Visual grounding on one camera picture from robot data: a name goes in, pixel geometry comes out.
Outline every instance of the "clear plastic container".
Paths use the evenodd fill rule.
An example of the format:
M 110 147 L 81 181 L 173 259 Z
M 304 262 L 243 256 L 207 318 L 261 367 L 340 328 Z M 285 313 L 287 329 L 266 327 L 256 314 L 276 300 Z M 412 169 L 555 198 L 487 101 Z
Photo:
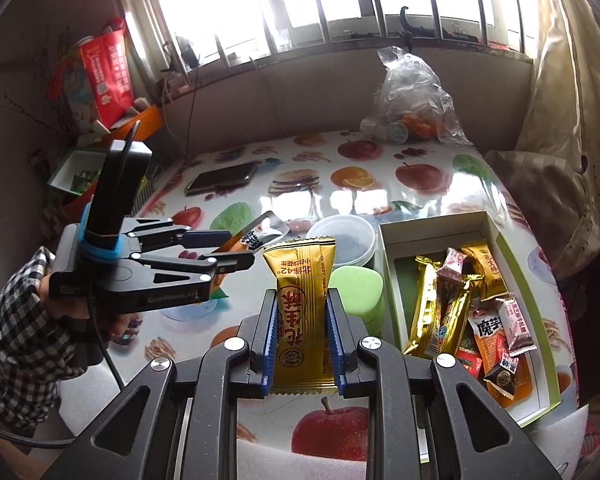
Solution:
M 376 232 L 365 219 L 355 215 L 327 216 L 309 229 L 306 234 L 307 238 L 320 236 L 336 238 L 334 268 L 346 265 L 373 266 Z

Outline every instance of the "beige curtain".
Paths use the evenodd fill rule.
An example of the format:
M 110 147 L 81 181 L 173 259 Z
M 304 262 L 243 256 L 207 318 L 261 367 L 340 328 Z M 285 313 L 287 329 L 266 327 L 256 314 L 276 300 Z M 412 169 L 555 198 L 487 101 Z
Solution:
M 600 252 L 600 26 L 587 0 L 538 3 L 538 58 L 516 150 L 486 159 L 560 280 Z

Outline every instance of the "shiny gold wrapper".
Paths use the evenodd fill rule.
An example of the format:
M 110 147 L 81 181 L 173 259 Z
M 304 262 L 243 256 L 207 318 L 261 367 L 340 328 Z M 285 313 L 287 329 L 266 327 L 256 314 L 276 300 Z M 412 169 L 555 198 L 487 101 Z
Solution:
M 440 268 L 440 263 L 424 256 L 416 256 L 416 263 L 420 271 L 418 295 L 411 323 L 409 344 L 404 353 L 433 359 L 440 350 L 438 329 L 440 328 L 441 305 L 436 289 L 438 284 L 436 271 Z
M 325 334 L 325 299 L 333 266 L 331 237 L 292 240 L 262 253 L 278 289 L 278 351 L 272 392 L 335 388 Z
M 456 355 L 464 334 L 464 327 L 469 316 L 469 305 L 475 287 L 480 285 L 482 276 L 470 274 L 462 277 L 462 286 L 446 308 L 446 314 L 440 324 L 440 353 Z
M 493 259 L 486 240 L 465 244 L 461 247 L 461 251 L 471 259 L 476 274 L 484 276 L 484 281 L 480 287 L 481 301 L 509 293 L 507 284 L 504 282 L 496 260 Z

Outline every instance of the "black phone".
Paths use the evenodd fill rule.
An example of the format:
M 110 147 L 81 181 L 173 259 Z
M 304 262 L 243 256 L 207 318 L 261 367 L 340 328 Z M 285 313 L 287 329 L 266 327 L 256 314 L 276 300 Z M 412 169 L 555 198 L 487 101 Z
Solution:
M 187 196 L 198 195 L 225 187 L 242 187 L 250 183 L 258 169 L 257 162 L 247 162 L 230 168 L 200 173 L 184 190 Z

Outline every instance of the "checkered shirt sleeve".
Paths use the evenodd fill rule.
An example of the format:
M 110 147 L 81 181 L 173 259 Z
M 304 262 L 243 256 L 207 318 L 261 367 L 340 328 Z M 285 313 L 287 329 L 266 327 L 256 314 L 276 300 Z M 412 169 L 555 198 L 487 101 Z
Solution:
M 39 248 L 0 292 L 0 416 L 14 428 L 44 422 L 58 398 L 58 381 L 86 371 L 69 366 L 75 345 L 37 294 L 53 260 Z

